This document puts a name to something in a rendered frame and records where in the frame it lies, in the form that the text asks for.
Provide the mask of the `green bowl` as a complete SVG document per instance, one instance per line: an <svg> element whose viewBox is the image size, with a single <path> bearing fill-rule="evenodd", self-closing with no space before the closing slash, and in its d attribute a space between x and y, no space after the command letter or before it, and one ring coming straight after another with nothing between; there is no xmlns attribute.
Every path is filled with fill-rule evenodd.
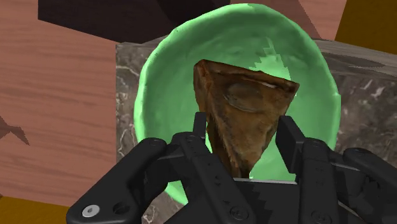
<svg viewBox="0 0 397 224"><path fill-rule="evenodd" d="M308 137L336 144L340 123L337 86L319 48L295 22L262 4L232 4L175 28L143 66L134 109L138 140L170 141L193 127L200 111L193 68L210 60L262 71L299 84L285 115ZM292 180L275 134L249 173L254 179Z"/></svg>

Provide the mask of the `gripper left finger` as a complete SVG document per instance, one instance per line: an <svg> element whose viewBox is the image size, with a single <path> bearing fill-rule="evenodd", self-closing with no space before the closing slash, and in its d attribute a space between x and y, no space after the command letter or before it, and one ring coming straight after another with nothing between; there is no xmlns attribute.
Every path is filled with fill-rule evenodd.
<svg viewBox="0 0 397 224"><path fill-rule="evenodd" d="M181 181L188 203L164 224L256 224L256 216L219 158L205 145L205 114L171 143L143 139L66 214L67 224L142 224L167 184Z"/></svg>

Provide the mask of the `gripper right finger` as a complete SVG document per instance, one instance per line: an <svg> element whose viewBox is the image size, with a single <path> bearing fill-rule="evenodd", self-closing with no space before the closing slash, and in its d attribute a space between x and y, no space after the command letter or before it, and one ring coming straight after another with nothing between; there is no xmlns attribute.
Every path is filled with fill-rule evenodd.
<svg viewBox="0 0 397 224"><path fill-rule="evenodd" d="M275 139L300 188L299 224L397 224L397 168L363 148L343 154L280 116Z"/></svg>

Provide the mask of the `brown triangular pizza slice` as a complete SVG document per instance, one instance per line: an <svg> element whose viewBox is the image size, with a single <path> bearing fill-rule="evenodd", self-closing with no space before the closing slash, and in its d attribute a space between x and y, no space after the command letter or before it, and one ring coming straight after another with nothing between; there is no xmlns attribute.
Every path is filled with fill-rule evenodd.
<svg viewBox="0 0 397 224"><path fill-rule="evenodd" d="M212 152L234 178L248 178L277 130L299 84L262 71L210 60L193 68L199 110Z"/></svg>

